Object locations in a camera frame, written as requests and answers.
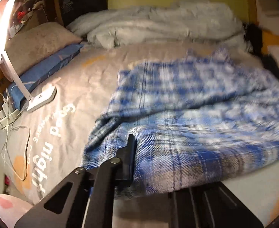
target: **lamp arm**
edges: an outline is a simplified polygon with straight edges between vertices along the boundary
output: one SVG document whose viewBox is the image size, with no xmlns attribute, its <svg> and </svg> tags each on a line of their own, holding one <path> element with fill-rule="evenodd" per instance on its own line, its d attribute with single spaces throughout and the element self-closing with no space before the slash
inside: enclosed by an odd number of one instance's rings
<svg viewBox="0 0 279 228">
<path fill-rule="evenodd" d="M 6 53 L 6 51 L 3 51 L 1 54 L 1 58 L 3 60 L 3 63 L 1 64 L 5 64 L 7 69 L 10 71 L 11 77 L 14 80 L 15 84 L 17 85 L 17 87 L 19 88 L 19 90 L 22 92 L 22 94 L 24 95 L 24 97 L 27 100 L 31 100 L 32 96 L 29 93 L 28 89 L 26 89 L 25 85 L 22 83 L 21 79 L 19 78 L 18 74 L 16 73 L 9 57 L 8 54 Z"/>
</svg>

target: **lamp base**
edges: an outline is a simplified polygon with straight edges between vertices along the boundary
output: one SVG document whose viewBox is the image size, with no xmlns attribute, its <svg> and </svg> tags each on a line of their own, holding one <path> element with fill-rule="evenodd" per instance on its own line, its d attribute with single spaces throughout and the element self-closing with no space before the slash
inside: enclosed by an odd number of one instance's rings
<svg viewBox="0 0 279 228">
<path fill-rule="evenodd" d="M 40 108 L 41 106 L 47 104 L 48 102 L 51 102 L 54 99 L 56 92 L 57 92 L 57 88 L 52 86 L 47 90 L 43 91 L 42 93 L 40 93 L 39 95 L 37 95 L 36 97 L 32 98 L 29 101 L 29 106 L 27 111 L 32 112 Z"/>
</svg>

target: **desk lamp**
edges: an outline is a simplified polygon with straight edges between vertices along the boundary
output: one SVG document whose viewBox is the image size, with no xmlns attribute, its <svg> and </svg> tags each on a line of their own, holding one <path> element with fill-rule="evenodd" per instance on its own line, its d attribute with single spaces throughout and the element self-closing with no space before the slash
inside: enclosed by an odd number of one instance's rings
<svg viewBox="0 0 279 228">
<path fill-rule="evenodd" d="M 9 81 L 14 81 L 16 86 L 20 89 L 24 97 L 29 101 L 29 106 L 27 111 L 32 112 L 39 107 L 47 104 L 54 99 L 57 88 L 52 86 L 36 97 L 32 97 L 29 91 L 26 89 L 25 85 L 22 83 L 18 74 L 16 73 L 8 54 L 5 51 L 5 43 L 7 40 L 8 27 L 10 22 L 11 13 L 13 10 L 15 0 L 9 0 L 5 5 L 5 9 L 0 21 L 0 68 L 4 76 Z"/>
</svg>

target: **blue plaid blanket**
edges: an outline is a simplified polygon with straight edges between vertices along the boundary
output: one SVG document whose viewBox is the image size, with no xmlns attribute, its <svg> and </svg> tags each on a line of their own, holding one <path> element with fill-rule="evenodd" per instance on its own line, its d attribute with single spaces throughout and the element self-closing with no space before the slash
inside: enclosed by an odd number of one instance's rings
<svg viewBox="0 0 279 228">
<path fill-rule="evenodd" d="M 225 49 L 120 71 L 81 165 L 98 167 L 137 141 L 128 197 L 224 180 L 279 160 L 279 82 L 245 69 Z"/>
</svg>

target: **screw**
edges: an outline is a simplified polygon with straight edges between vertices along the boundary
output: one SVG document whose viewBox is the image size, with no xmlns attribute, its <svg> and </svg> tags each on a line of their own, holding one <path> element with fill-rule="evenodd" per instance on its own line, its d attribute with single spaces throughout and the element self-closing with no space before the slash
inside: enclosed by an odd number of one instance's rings
<svg viewBox="0 0 279 228">
<path fill-rule="evenodd" d="M 111 159 L 112 164 L 118 164 L 120 162 L 120 158 L 113 158 Z"/>
<path fill-rule="evenodd" d="M 76 169 L 75 169 L 75 171 L 74 171 L 74 172 L 75 172 L 76 174 L 78 174 L 78 175 L 79 175 L 79 174 L 80 174 L 80 172 L 81 172 L 81 171 L 83 171 L 83 170 L 84 170 L 84 168 L 83 168 L 83 167 L 78 167 L 78 168 L 76 168 Z"/>
</svg>

